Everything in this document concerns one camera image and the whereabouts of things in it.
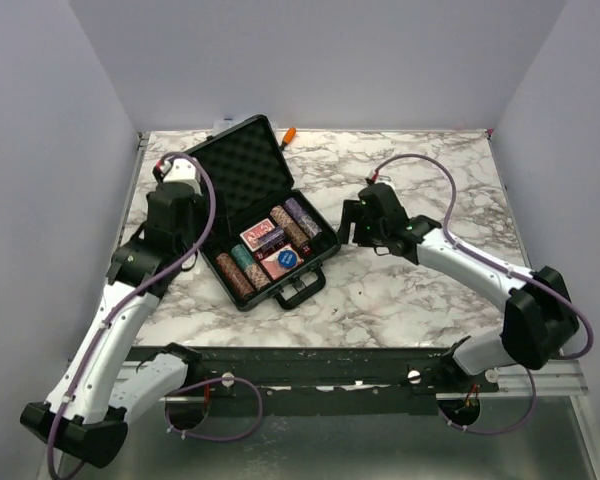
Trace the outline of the red playing card deck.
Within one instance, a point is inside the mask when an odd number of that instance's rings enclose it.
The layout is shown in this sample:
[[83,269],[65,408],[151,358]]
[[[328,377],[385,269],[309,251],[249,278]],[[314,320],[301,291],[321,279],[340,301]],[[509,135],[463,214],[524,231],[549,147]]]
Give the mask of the red playing card deck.
[[244,230],[240,234],[240,238],[250,251],[255,252],[260,248],[260,239],[274,229],[275,224],[270,219],[265,218]]

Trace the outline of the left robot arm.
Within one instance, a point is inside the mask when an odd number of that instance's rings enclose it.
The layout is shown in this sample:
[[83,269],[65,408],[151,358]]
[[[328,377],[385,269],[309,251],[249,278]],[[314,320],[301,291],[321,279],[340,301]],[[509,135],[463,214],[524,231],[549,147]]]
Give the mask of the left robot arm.
[[100,305],[63,376],[41,402],[24,407],[21,424],[46,444],[50,478],[56,452],[103,468],[121,450],[130,425],[175,390],[194,393],[198,354],[170,344],[125,382],[118,375],[134,339],[182,266],[209,237],[224,193],[197,192],[189,180],[164,181],[148,196],[146,221],[113,254]]

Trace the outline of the blue small blind button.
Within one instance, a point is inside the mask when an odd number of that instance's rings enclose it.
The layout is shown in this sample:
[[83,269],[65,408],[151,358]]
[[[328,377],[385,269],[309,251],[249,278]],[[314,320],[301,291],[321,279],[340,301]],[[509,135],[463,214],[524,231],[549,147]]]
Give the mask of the blue small blind button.
[[298,263],[298,256],[292,249],[281,249],[277,255],[277,264],[284,269],[292,269]]

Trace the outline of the purple grey chip stack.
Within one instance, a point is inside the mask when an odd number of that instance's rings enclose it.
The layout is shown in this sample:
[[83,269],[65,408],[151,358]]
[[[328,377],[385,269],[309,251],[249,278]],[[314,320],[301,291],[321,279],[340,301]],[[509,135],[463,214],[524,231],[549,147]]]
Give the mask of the purple grey chip stack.
[[270,248],[283,242],[286,238],[286,233],[281,227],[276,227],[267,234],[259,238],[259,249],[269,250]]

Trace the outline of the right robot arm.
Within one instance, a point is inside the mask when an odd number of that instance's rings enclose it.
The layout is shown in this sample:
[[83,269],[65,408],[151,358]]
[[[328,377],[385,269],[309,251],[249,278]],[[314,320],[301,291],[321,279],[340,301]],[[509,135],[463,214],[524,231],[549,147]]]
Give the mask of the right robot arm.
[[370,184],[357,199],[344,201],[338,237],[343,244],[385,248],[393,256],[445,274],[502,313],[501,328],[462,339],[446,352],[440,379],[451,391],[465,390],[489,369],[520,365],[539,370],[579,329],[559,272],[511,265],[461,243],[436,220],[408,216],[387,184]]

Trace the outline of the black poker set case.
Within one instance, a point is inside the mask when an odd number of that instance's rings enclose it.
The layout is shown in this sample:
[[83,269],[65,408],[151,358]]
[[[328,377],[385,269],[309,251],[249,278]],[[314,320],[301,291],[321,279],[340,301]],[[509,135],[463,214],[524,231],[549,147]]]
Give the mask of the black poker set case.
[[[269,297],[273,297],[285,310],[292,310],[319,292],[326,284],[322,271],[323,262],[335,255],[340,243],[334,229],[320,215],[305,196],[294,187],[294,179],[279,148],[269,120],[264,115],[253,116],[242,123],[208,138],[188,150],[188,155],[210,177],[216,192],[225,194],[225,240],[217,247],[200,252],[218,281],[223,285],[236,308],[248,311]],[[268,218],[275,206],[283,207],[289,199],[296,199],[322,229],[322,234],[310,239],[311,254],[306,255],[295,247],[287,237],[269,250],[249,250],[240,234],[259,221]],[[216,257],[221,253],[231,256],[230,250],[237,244],[244,245],[271,283],[262,290],[240,299],[225,279]],[[274,281],[265,272],[260,261],[283,246],[290,244],[304,262],[285,276]]]

